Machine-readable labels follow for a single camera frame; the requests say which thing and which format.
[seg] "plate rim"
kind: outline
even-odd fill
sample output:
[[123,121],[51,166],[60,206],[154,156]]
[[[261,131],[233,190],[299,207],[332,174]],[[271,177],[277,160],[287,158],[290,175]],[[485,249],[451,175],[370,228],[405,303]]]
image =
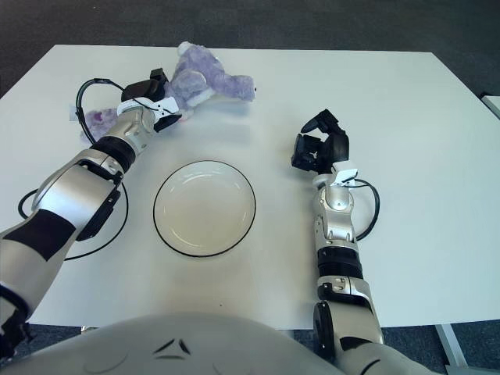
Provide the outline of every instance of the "plate rim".
[[[212,163],[220,163],[220,164],[224,164],[226,166],[229,166],[230,168],[233,168],[234,170],[236,170],[240,175],[243,176],[243,178],[247,181],[248,183],[248,186],[250,187],[250,191],[252,192],[252,197],[253,197],[253,204],[254,204],[254,210],[253,210],[253,216],[252,216],[252,221],[250,221],[250,225],[248,226],[248,229],[245,231],[245,234],[243,234],[243,236],[241,236],[241,238],[236,242],[234,243],[234,245],[231,245],[229,248],[226,248],[224,249],[223,251],[221,252],[216,252],[216,253],[213,253],[213,254],[208,254],[208,255],[193,255],[193,254],[187,254],[186,252],[182,252],[181,250],[178,250],[177,248],[174,248],[171,244],[168,243],[168,241],[163,238],[162,234],[160,233],[159,229],[158,229],[158,225],[156,224],[156,218],[155,218],[155,206],[156,206],[156,200],[158,199],[158,195],[159,195],[159,192],[162,190],[163,188],[163,185],[165,185],[165,183],[175,174],[177,173],[179,170],[182,170],[183,168],[187,167],[187,166],[190,166],[192,164],[196,164],[196,163],[203,163],[203,162],[212,162]],[[243,241],[243,239],[247,236],[248,232],[250,231],[250,229],[252,229],[252,226],[253,226],[253,222],[255,220],[255,215],[257,213],[257,199],[255,198],[255,192],[253,190],[253,186],[252,184],[250,184],[250,181],[248,180],[248,178],[238,169],[236,168],[235,166],[232,166],[231,164],[227,163],[227,162],[221,162],[219,160],[211,160],[211,159],[203,159],[203,160],[197,160],[195,162],[190,162],[188,164],[185,164],[179,168],[177,168],[176,170],[174,170],[171,174],[169,174],[167,176],[167,178],[162,182],[162,184],[159,186],[158,188],[158,191],[156,192],[156,195],[155,195],[155,200],[153,201],[153,210],[152,210],[152,214],[153,214],[153,223],[155,224],[155,229],[156,229],[156,233],[159,235],[159,237],[161,238],[161,240],[165,243],[165,245],[167,245],[169,248],[171,248],[172,250],[174,250],[175,252],[181,254],[181,255],[185,255],[185,256],[188,256],[190,258],[212,258],[214,256],[218,256],[218,255],[221,255],[221,254],[224,254],[225,252],[229,252],[232,248],[234,248],[236,245],[238,245],[241,241]]]

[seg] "purple plush toy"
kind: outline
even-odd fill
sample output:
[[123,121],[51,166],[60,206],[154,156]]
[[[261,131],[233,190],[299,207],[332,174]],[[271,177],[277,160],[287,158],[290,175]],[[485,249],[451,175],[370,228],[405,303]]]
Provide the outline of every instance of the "purple plush toy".
[[[172,80],[165,83],[165,96],[175,98],[182,120],[193,114],[193,109],[214,95],[238,98],[251,102],[255,85],[249,76],[231,76],[222,63],[202,45],[182,42],[177,48],[179,62]],[[116,123],[116,109],[91,111],[85,115],[87,125],[99,139]]]

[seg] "plush toy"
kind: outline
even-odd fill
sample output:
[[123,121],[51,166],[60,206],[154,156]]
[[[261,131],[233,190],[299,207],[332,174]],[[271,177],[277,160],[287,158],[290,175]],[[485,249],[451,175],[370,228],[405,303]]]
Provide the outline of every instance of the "plush toy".
[[[172,80],[165,83],[165,96],[175,98],[182,120],[192,115],[194,107],[214,95],[247,102],[255,98],[253,79],[227,74],[222,63],[202,45],[184,41],[177,52],[179,62]],[[94,138],[99,139],[116,123],[116,109],[91,111],[85,120]]]

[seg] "robotic arm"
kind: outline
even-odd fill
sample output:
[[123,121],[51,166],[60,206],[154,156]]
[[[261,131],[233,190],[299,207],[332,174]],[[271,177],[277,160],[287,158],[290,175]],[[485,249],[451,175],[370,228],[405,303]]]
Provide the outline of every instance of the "robotic arm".
[[45,180],[30,217],[0,234],[3,355],[12,355],[24,339],[24,322],[52,284],[70,246],[100,231],[120,197],[123,175],[149,138],[179,118],[171,115],[178,111],[175,100],[158,93],[164,80],[163,71],[154,70],[152,79],[127,87],[116,125]]
[[[292,166],[313,170],[317,188],[314,197],[314,232],[320,277],[317,293],[321,299],[314,309],[314,331],[318,354],[333,361],[348,375],[430,373],[425,367],[383,345],[368,282],[363,279],[357,239],[364,238],[377,219],[356,237],[351,214],[358,170],[348,160],[349,140],[338,120],[325,109],[303,128],[328,134],[325,142],[299,134]],[[378,193],[369,184],[378,201]]]

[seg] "plush toy ear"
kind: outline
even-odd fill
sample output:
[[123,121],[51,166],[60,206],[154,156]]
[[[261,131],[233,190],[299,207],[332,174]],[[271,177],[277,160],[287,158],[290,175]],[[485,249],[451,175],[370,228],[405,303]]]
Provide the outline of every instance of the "plush toy ear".
[[193,44],[189,43],[188,41],[183,41],[182,43],[179,44],[179,47],[177,47],[177,53],[179,56],[182,56]]

